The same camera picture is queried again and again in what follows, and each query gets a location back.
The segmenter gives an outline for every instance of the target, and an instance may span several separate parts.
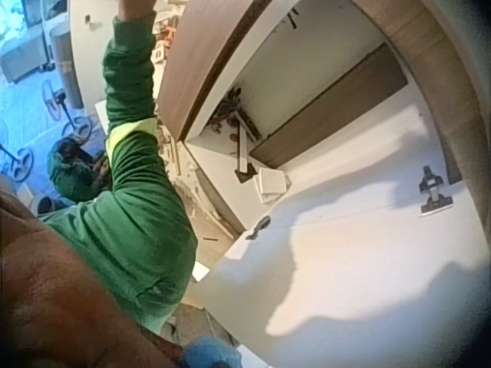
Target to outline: wooden board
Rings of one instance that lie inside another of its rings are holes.
[[[399,62],[387,44],[383,44],[277,129],[251,156],[278,168],[405,85],[407,79]]]
[[[421,0],[352,0],[390,40],[423,93],[450,183],[462,178],[485,223],[489,148],[476,92],[455,45]]]
[[[190,129],[234,50],[271,0],[189,0],[166,64],[159,117],[175,140]]]

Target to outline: person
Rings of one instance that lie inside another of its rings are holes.
[[[42,216],[118,304],[159,333],[191,278],[197,239],[158,154],[151,0],[120,0],[104,55],[111,191]]]
[[[111,188],[107,157],[93,158],[75,136],[56,142],[48,154],[48,175],[54,187],[72,202],[87,202]]]

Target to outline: hand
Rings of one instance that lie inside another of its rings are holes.
[[[157,0],[120,0],[120,9],[117,17],[121,21],[134,21],[145,18],[151,12]]]

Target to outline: caster wheel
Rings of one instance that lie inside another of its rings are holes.
[[[73,124],[68,123],[64,126],[61,135],[64,138],[68,136],[75,136],[80,142],[80,145],[83,146],[92,135],[91,121],[86,117],[76,117]]]
[[[31,174],[34,167],[34,153],[30,148],[22,148],[17,152],[17,159],[10,165],[10,176],[16,182],[23,182]]]

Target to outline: skin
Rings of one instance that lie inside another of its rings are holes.
[[[154,0],[122,0],[128,21]],[[0,190],[0,366],[174,367],[181,350],[124,313],[92,270]]]

